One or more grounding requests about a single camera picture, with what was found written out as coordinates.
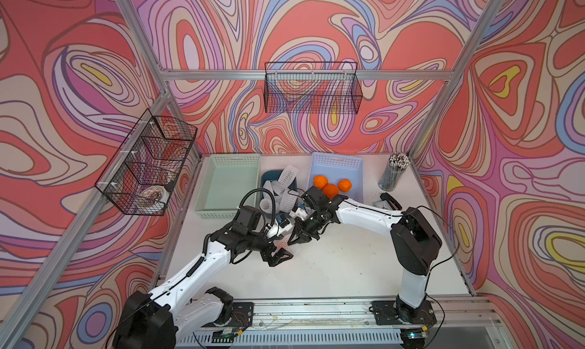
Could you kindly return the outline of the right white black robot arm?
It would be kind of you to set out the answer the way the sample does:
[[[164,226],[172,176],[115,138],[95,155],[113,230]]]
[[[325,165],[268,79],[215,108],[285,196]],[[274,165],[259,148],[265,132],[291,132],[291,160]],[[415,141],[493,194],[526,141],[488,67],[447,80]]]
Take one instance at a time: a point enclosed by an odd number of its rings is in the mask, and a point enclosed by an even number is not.
[[[329,198],[317,187],[311,187],[300,199],[300,206],[293,212],[290,245],[319,239],[331,224],[361,227],[390,238],[403,268],[396,308],[408,316],[420,311],[427,297],[431,265],[443,242],[417,208],[400,211],[369,207],[344,195]]]

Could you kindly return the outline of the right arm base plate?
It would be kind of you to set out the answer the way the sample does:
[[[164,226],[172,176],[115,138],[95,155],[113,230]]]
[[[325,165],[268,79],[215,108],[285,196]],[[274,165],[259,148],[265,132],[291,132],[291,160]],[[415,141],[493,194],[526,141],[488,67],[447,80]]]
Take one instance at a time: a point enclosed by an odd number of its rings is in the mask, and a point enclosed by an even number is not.
[[[437,324],[431,303],[424,300],[418,308],[412,308],[400,300],[375,300],[369,311],[378,326],[427,326]]]

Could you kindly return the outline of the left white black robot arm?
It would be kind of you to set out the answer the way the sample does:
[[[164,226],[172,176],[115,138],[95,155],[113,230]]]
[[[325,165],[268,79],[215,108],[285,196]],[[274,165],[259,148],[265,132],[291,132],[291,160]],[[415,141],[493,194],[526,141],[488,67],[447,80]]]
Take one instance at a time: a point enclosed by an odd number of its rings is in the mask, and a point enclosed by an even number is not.
[[[107,339],[114,348],[174,348],[176,343],[207,326],[246,326],[246,317],[233,312],[233,297],[212,287],[197,299],[195,294],[213,275],[243,262],[259,252],[274,267],[293,255],[277,248],[275,242],[293,226],[284,213],[278,213],[259,230],[264,215],[255,207],[239,208],[223,228],[206,235],[201,254],[175,276],[147,294],[136,292],[126,301],[115,332]]]

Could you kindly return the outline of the netted orange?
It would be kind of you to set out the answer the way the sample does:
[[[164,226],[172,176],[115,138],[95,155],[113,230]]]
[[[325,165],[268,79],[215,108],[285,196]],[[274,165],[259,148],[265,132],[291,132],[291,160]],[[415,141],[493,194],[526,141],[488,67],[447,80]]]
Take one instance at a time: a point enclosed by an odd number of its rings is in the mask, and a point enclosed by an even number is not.
[[[342,179],[338,183],[338,190],[343,193],[349,192],[353,187],[352,182],[349,179]]]
[[[277,240],[275,246],[277,248],[275,254],[280,256],[294,256],[299,251],[298,245],[289,245],[288,238]]]
[[[332,199],[336,195],[339,195],[340,194],[340,190],[339,190],[338,186],[336,186],[334,184],[327,184],[322,189],[322,191],[323,191],[324,195],[327,196],[330,199]]]
[[[324,175],[317,175],[313,178],[313,185],[317,189],[323,189],[328,184],[329,184],[329,181]]]

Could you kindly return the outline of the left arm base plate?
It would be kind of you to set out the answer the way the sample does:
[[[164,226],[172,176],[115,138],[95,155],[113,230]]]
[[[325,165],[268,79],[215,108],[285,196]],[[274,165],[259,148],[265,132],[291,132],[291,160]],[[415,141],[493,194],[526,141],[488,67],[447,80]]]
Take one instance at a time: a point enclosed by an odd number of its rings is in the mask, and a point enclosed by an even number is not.
[[[238,301],[231,306],[230,316],[224,313],[218,320],[213,323],[207,323],[204,328],[224,328],[231,327],[236,329],[248,328],[253,324],[254,303],[251,301]]]

